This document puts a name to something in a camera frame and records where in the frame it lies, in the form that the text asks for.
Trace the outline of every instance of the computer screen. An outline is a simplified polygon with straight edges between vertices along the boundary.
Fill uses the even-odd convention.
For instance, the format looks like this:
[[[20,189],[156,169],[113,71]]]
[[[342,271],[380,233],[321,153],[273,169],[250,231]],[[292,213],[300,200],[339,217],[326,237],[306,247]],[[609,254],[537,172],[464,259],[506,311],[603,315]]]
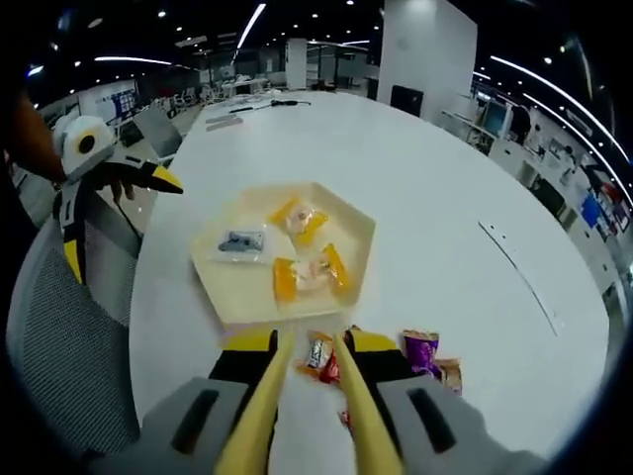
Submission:
[[[497,102],[489,102],[486,112],[484,113],[484,121],[482,127],[488,132],[499,135],[501,127],[503,127],[503,120],[505,119],[505,106]]]

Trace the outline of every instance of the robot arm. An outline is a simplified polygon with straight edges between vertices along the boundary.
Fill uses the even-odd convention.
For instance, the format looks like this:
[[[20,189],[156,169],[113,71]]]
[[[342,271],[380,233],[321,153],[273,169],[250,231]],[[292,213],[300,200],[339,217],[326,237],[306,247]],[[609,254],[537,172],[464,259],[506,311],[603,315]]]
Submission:
[[[163,166],[125,155],[106,123],[97,117],[76,113],[62,117],[53,131],[53,145],[67,177],[59,203],[64,254],[79,283],[85,284],[85,194],[90,189],[113,176],[166,193],[181,194],[183,189]]]

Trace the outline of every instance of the hexagonal tray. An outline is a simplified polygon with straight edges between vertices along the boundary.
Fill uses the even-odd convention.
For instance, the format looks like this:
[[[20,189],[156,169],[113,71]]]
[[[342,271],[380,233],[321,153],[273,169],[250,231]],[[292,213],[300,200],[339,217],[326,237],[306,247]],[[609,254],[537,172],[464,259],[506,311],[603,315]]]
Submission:
[[[333,242],[345,265],[351,285],[335,297],[326,289],[291,304],[278,304],[273,293],[272,265],[217,262],[211,260],[214,243],[227,229],[266,223],[267,217],[298,196],[307,205],[324,211],[328,221],[319,230],[310,249],[297,253],[290,238],[269,226],[267,245],[275,257],[296,259],[314,255]],[[358,302],[367,267],[376,222],[318,183],[248,188],[226,206],[224,215],[213,220],[191,242],[191,257],[220,320],[225,325],[267,323],[335,314]]]

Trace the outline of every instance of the purple snack package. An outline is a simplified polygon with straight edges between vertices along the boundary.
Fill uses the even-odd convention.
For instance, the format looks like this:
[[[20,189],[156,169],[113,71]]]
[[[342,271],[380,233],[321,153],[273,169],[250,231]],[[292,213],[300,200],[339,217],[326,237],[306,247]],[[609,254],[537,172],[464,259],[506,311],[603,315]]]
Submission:
[[[403,332],[403,340],[405,341],[405,354],[407,355],[408,364],[411,365],[413,372],[433,373],[439,334],[405,330]]]

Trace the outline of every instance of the orange snack package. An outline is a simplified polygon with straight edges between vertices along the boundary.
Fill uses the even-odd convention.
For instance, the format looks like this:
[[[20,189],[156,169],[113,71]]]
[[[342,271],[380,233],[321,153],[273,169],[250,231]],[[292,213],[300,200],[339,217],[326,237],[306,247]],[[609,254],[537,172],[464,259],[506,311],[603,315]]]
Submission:
[[[275,259],[273,289],[278,302],[293,302],[302,293],[328,285],[335,294],[343,293],[349,287],[347,271],[332,243],[312,260]]]
[[[308,247],[313,243],[317,230],[327,221],[327,215],[295,197],[268,219],[285,231],[296,247]]]

